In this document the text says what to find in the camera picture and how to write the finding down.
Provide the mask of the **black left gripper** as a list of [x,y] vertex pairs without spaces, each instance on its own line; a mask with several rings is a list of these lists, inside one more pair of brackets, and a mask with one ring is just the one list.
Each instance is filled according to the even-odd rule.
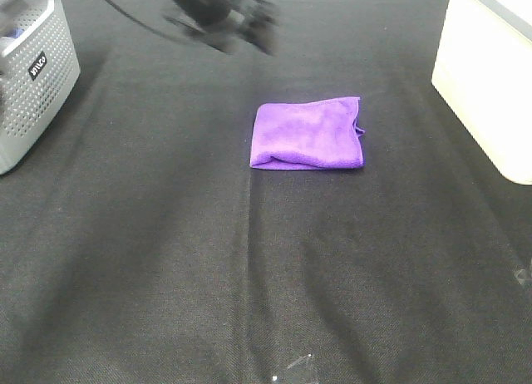
[[177,26],[194,42],[200,42],[219,52],[231,53],[234,38],[241,36],[262,53],[273,56],[276,50],[275,26],[277,7],[266,0],[215,0],[229,12],[209,25],[193,25],[180,13],[163,12],[162,17]]

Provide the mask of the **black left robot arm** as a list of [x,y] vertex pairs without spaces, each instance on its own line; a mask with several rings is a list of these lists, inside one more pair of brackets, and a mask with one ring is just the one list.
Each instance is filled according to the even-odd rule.
[[184,28],[187,37],[228,53],[239,38],[266,55],[275,53],[276,6],[266,0],[171,0],[194,23],[168,12],[168,22]]

